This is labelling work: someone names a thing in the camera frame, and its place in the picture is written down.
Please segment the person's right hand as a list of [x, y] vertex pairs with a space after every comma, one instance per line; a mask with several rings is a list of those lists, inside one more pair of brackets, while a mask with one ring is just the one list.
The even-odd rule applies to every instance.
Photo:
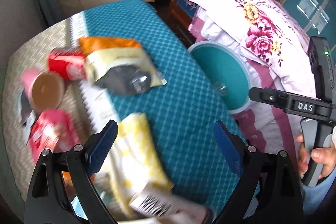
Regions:
[[[300, 176], [300, 178], [302, 178], [308, 170], [308, 152], [305, 149], [305, 145], [303, 143], [303, 134], [300, 134], [295, 141], [300, 143], [298, 149], [298, 175]], [[329, 176], [335, 168], [335, 146], [333, 141], [331, 141], [329, 148], [313, 149], [310, 154], [310, 158], [318, 164], [323, 164], [323, 169], [318, 177], [319, 180]]]

